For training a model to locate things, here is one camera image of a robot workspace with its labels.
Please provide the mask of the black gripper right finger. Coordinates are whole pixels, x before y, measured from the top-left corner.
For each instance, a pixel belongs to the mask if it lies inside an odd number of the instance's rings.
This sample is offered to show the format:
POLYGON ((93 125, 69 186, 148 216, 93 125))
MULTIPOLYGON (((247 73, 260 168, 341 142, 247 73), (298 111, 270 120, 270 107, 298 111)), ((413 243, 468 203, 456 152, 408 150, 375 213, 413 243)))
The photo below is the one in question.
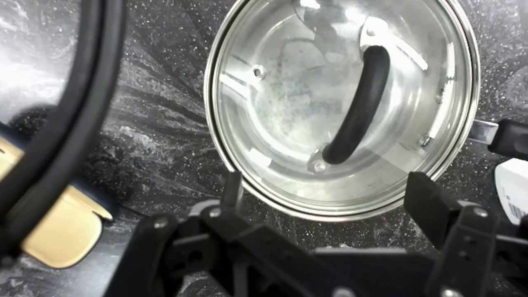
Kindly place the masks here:
POLYGON ((483 297, 493 264, 496 216, 481 206, 461 206, 418 172, 407 177, 404 210, 438 249, 423 294, 483 297))

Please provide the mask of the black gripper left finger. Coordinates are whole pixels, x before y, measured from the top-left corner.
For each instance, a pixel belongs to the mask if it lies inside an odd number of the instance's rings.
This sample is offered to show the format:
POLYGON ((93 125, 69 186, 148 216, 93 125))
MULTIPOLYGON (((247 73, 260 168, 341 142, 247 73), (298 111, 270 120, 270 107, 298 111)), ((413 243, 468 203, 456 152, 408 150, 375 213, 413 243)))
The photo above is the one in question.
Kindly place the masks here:
POLYGON ((240 175, 229 173, 217 200, 197 203, 184 219, 173 215, 143 218, 116 264, 103 297, 174 297, 182 279, 207 272, 234 290, 232 264, 212 224, 234 210, 242 195, 240 175))

